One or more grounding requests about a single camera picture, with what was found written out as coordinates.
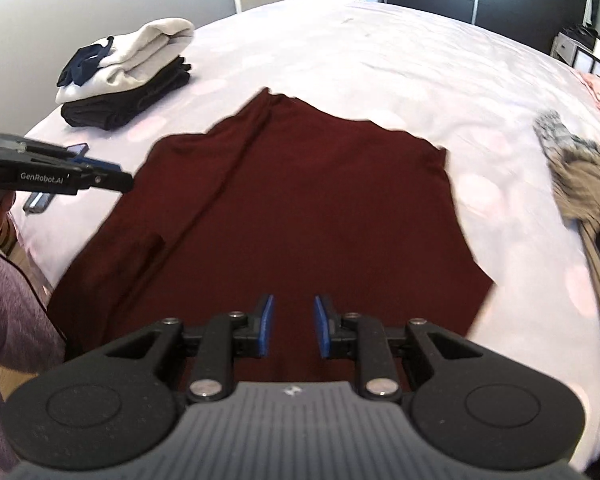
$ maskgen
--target folded white sweater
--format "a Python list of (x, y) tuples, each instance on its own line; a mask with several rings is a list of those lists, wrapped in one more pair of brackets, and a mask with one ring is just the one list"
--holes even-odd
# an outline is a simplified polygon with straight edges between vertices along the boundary
[[(84, 85), (71, 83), (58, 89), (56, 103), (86, 99), (138, 88), (176, 59), (193, 38), (193, 24), (182, 18), (165, 18), (143, 25), (131, 34), (115, 36), (109, 55)], [(107, 39), (97, 41), (107, 44)]]

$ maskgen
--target silver bolt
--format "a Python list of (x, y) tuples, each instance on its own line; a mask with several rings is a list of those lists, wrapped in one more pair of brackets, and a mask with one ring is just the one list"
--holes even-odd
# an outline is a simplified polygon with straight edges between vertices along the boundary
[(371, 379), (365, 384), (365, 388), (369, 393), (380, 397), (394, 394), (398, 391), (398, 387), (397, 382), (385, 378)]
[(197, 397), (212, 397), (222, 391), (222, 384), (213, 379), (200, 379), (192, 382), (189, 390)]

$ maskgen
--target dark red sweater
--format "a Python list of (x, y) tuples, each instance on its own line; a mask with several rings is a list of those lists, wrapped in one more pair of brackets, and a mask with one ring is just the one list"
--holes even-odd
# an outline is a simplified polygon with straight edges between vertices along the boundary
[(208, 134), (153, 147), (48, 314), (89, 350), (164, 317), (204, 324), (274, 294), (270, 357), (242, 360), (238, 380), (352, 378), (351, 365), (319, 358), (316, 293), (385, 325), (425, 317), (464, 334), (491, 280), (462, 236), (445, 157), (265, 89)]

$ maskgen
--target stack of folded clothes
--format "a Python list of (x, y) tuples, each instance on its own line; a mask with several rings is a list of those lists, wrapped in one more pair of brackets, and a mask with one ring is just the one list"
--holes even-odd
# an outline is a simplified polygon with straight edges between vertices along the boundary
[(191, 22), (165, 18), (78, 49), (58, 78), (62, 117), (71, 126), (124, 126), (189, 82), (180, 53), (192, 38)]

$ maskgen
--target bed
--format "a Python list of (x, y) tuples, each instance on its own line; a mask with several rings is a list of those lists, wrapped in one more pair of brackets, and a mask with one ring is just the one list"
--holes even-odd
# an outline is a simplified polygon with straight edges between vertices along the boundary
[[(355, 0), (288, 0), (196, 31), (183, 56), (192, 81), (115, 132), (71, 128), (59, 109), (29, 137), (76, 144), (135, 171), (152, 144), (206, 132), (270, 87), (343, 118), (369, 119), (446, 147), (459, 221), (492, 291), (470, 337), (565, 384), (586, 410), (572, 459), (600, 455), (600, 316), (580, 238), (564, 225), (532, 129), (554, 108), (600, 142), (600, 111), (560, 62), (478, 27)], [(13, 209), (20, 238), (48, 286), (113, 208), (91, 189), (59, 196), (40, 216)]]

